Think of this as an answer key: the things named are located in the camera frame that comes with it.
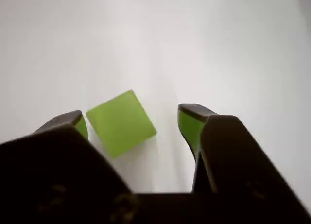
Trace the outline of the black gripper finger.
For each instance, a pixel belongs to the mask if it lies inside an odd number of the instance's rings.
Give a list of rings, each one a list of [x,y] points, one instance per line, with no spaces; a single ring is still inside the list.
[[[239,118],[183,103],[177,122],[195,161],[192,192],[215,196],[216,220],[310,223],[310,214]]]
[[[80,110],[0,146],[3,224],[129,224],[138,201],[92,146]]]

